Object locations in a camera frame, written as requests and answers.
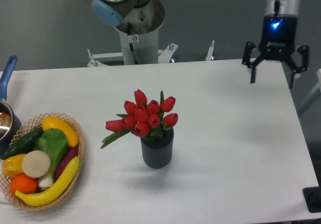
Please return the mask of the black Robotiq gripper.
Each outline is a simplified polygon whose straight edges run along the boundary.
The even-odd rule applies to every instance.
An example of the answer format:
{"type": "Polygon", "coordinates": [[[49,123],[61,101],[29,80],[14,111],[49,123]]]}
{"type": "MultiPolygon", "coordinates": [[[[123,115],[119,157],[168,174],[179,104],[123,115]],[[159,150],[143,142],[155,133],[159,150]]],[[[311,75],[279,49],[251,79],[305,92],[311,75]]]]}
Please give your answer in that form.
{"type": "Polygon", "coordinates": [[[288,80],[289,89],[293,89],[295,81],[309,68],[309,45],[302,45],[295,50],[297,18],[265,16],[261,41],[258,45],[260,55],[251,61],[252,50],[257,47],[253,42],[245,44],[242,64],[250,70],[250,83],[256,81],[256,68],[263,60],[285,61],[291,75],[288,80]]]}

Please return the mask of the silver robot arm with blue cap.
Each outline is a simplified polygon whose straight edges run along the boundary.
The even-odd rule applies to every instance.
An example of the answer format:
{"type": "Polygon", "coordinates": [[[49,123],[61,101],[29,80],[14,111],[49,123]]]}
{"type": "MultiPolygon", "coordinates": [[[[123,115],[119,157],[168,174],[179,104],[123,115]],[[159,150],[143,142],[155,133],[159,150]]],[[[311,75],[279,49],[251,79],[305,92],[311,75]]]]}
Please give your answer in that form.
{"type": "Polygon", "coordinates": [[[134,9],[141,8],[150,0],[93,0],[91,7],[96,17],[103,23],[116,27],[124,22],[134,9]]]}

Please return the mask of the silver second robot arm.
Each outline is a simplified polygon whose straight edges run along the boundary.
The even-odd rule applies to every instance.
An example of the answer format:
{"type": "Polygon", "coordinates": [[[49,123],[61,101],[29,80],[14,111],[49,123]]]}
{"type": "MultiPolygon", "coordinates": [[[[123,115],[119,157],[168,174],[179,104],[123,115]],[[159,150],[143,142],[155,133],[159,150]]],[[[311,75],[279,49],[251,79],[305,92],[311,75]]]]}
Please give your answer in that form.
{"type": "Polygon", "coordinates": [[[245,44],[242,64],[251,70],[251,83],[256,80],[256,67],[264,60],[285,63],[291,70],[289,88],[294,79],[307,71],[309,46],[295,45],[301,0],[266,0],[261,40],[245,44]]]}

